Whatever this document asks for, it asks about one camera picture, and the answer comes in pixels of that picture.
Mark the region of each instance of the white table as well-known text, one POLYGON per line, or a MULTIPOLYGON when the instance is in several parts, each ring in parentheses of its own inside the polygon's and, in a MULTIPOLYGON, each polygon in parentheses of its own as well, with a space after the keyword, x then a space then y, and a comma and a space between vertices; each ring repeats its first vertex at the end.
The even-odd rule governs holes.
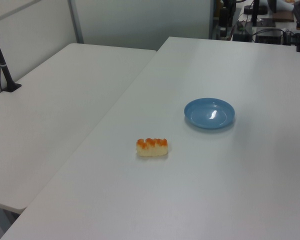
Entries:
POLYGON ((169 38, 2 238, 33 239, 300 240, 300 53, 169 38), (187 123, 205 97, 234 124, 187 123), (148 137, 168 156, 138 158, 148 137))
POLYGON ((70 44, 0 93, 0 208, 21 213, 155 53, 70 44))

